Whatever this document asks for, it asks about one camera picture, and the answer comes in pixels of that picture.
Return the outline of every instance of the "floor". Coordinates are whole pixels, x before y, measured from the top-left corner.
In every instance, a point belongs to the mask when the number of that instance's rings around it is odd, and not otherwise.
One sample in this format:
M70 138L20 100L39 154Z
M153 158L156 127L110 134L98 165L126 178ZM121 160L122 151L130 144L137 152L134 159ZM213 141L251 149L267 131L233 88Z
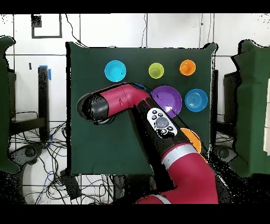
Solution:
M41 14L42 27L35 28L35 35L53 36L59 35L59 15ZM236 71L231 60L232 55L237 54L238 43L243 39L252 39L262 46L270 45L270 15L269 14L218 14L218 13L195 13L195 14L148 14L146 18L141 14L62 14L62 38L55 39L32 39L31 16L24 15L1 15L0 35L11 36L16 44L6 51L6 58L11 69L17 73L16 81L16 111L38 111L38 88L37 68L48 66L51 69L49 80L49 107L50 128L57 127L66 121L66 49L65 42L75 38L86 46L117 46L137 48L147 46L149 48L181 47L202 48L208 42L218 44L216 53L216 69L219 70L218 81L218 120L222 121L224 114L223 100L223 76ZM147 33L144 19L148 19ZM34 118L34 113L18 114L17 119ZM35 136L34 133L26 133L26 137ZM24 145L20 136L13 138L10 151ZM60 141L65 141L61 129L53 136L58 143L51 145L52 149L60 146ZM62 156L57 157L59 170L66 168L66 149L59 152ZM44 150L41 159L45 163L47 171L52 171L52 159L47 150ZM85 195L104 196L99 201L108 202L108 191L100 188L102 176L80 175L77 177L82 192ZM50 176L44 171L43 163L39 159L33 165L27 165L23 179L23 192L27 203L35 203L39 192L50 183ZM60 195L52 190L54 198ZM70 201L65 198L65 203L88 204L93 198L86 197ZM61 204L61 199L52 200L42 195L39 203Z

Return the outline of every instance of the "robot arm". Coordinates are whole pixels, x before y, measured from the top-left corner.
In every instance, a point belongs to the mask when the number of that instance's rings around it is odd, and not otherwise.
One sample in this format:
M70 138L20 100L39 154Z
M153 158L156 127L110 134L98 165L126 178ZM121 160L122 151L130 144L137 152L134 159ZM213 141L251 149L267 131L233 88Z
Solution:
M148 92L118 84L86 94L77 103L80 116L91 122L127 109L134 114L145 148L158 155L176 187L164 193L171 195L172 203L217 203L214 172Z

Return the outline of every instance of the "dark green table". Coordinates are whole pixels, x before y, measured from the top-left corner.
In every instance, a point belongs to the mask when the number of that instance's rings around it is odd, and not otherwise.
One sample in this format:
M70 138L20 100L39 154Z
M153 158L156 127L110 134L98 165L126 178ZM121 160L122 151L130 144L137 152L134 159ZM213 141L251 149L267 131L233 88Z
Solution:
M151 89L162 85L177 89L183 102L179 116L209 148L211 56L216 44L205 49L82 48L72 42L66 46L71 64L71 173L152 174L127 111L112 124L100 126L83 120L76 111L81 96L115 84L104 74L111 60L125 64L127 75L122 82L140 83ZM179 66L186 59L196 64L195 73L189 77L179 73ZM152 79L148 74L154 62L164 67L160 79ZM194 88L202 89L208 96L207 107L198 113L189 111L184 103L185 95ZM184 127L177 117L174 121Z

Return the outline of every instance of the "purple bowl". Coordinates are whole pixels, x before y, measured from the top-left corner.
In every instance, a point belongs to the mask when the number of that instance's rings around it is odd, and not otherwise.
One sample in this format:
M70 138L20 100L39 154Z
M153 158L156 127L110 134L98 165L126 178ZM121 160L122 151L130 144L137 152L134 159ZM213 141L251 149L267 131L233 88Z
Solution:
M151 95L155 102L170 118L174 118L181 111L182 98L175 88L170 86L160 86L154 89Z

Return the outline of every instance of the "green tablecloth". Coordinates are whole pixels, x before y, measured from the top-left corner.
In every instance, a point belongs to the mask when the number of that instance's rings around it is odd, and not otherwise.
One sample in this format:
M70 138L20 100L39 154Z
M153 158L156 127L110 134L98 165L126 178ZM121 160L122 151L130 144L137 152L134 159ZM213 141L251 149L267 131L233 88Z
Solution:
M5 58L5 51L14 44L10 37L0 37L0 171L16 173L20 167L12 163L7 156L9 150L9 84L8 84L8 63Z
M119 60L125 64L127 75L123 82L140 83L151 89L162 85L177 89L183 102L179 116L198 134L204 146L209 147L211 56L216 50L216 44L212 43L205 49L140 49L82 48L70 42L67 52L69 48L71 173L152 174L127 111L112 124L100 126L83 120L76 111L76 103L81 96L115 84L104 74L104 68L111 60ZM179 66L186 59L196 64L195 73L188 77L179 73ZM164 67L165 72L160 79L152 79L148 74L148 68L154 62L159 62ZM184 103L186 93L194 88L202 89L208 96L207 107L198 113L189 111ZM174 121L184 127L177 117Z
M233 59L242 83L237 89L235 148L238 156L230 166L242 177L253 173L270 174L270 156L263 151L270 48L245 40L241 44L240 54Z

